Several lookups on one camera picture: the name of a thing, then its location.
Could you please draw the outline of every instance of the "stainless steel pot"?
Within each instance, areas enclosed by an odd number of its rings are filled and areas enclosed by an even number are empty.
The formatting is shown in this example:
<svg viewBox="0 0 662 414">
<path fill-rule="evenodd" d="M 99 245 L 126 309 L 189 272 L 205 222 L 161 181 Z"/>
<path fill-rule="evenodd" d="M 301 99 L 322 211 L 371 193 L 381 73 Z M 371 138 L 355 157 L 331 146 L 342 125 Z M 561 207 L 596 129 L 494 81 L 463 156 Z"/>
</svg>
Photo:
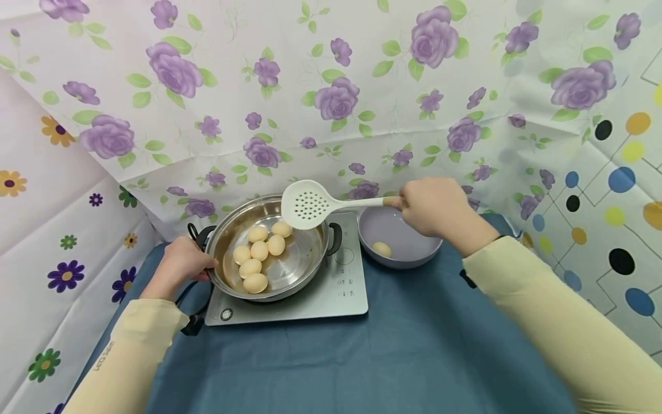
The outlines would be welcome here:
<svg viewBox="0 0 662 414">
<path fill-rule="evenodd" d="M 267 289 L 256 295 L 244 290 L 232 252 L 237 246 L 248 244 L 246 234 L 252 227 L 263 225 L 271 229 L 280 220 L 281 196 L 266 195 L 236 208 L 217 227 L 203 229 L 196 242 L 218 260 L 218 266 L 208 271 L 211 282 L 230 296 L 254 302 L 284 299 L 306 286 L 320 269 L 323 259 L 340 248 L 342 229 L 337 223 L 324 222 L 311 230 L 294 230 L 285 239 L 285 252 L 262 262 L 262 273 L 269 279 Z"/>
</svg>

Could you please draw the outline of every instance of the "yellow flower print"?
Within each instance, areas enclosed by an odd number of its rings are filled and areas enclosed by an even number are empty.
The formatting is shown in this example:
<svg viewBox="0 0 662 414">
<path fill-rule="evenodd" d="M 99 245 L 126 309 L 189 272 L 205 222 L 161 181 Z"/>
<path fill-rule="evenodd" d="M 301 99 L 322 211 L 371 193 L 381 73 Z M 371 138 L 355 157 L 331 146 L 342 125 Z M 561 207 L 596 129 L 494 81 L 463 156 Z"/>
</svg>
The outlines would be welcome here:
<svg viewBox="0 0 662 414">
<path fill-rule="evenodd" d="M 76 142 L 76 138 L 72 137 L 71 134 L 52 117 L 42 117 L 42 122 L 45 125 L 44 128 L 42 128 L 42 134 L 50 136 L 51 144 L 62 145 L 66 148 L 72 142 Z"/>
<path fill-rule="evenodd" d="M 28 180 L 21 178 L 18 171 L 0 171 L 0 197 L 18 197 L 20 192 L 25 191 L 25 183 Z"/>
</svg>

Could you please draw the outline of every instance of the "arm sleeve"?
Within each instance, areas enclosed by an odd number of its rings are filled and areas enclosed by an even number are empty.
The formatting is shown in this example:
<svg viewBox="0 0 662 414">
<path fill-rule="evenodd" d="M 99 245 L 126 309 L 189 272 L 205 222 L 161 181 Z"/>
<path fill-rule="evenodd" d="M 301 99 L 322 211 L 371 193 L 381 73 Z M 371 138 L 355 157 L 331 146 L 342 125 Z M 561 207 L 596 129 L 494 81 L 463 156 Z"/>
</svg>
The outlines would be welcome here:
<svg viewBox="0 0 662 414">
<path fill-rule="evenodd" d="M 188 321 L 170 301 L 129 302 L 63 414 L 142 414 L 156 368 Z"/>
<path fill-rule="evenodd" d="M 502 237 L 463 263 L 565 382 L 581 413 L 662 413 L 662 369 L 527 248 Z"/>
</svg>

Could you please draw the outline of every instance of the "black dot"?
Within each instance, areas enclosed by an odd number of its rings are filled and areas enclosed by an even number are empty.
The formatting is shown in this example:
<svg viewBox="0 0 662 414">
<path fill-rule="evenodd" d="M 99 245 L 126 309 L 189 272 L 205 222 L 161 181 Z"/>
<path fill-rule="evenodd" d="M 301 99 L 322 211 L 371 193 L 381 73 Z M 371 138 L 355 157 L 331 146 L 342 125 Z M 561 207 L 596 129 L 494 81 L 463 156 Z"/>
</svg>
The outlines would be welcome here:
<svg viewBox="0 0 662 414">
<path fill-rule="evenodd" d="M 568 209 L 571 213 L 579 210 L 579 197 L 576 195 L 571 195 L 568 197 L 568 200 L 565 201 L 565 208 Z"/>
<path fill-rule="evenodd" d="M 609 265 L 618 274 L 629 275 L 634 272 L 634 259 L 627 250 L 621 248 L 609 252 Z"/>
<path fill-rule="evenodd" d="M 595 138 L 598 141 L 606 140 L 612 134 L 612 128 L 612 122 L 605 119 L 599 123 L 597 127 L 595 127 L 595 131 L 593 132 L 595 134 Z"/>
</svg>

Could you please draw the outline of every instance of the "hand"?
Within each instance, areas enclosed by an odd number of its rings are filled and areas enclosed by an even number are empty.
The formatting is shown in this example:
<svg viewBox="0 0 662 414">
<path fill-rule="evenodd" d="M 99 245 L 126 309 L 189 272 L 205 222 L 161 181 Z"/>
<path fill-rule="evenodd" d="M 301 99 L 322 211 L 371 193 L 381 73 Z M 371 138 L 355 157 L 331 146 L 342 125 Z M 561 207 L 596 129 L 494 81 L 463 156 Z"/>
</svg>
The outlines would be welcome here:
<svg viewBox="0 0 662 414">
<path fill-rule="evenodd" d="M 193 240 L 179 236 L 165 247 L 161 263 L 140 297 L 172 300 L 184 282 L 191 279 L 208 280 L 205 269 L 217 265 L 218 260 L 200 251 Z"/>
</svg>

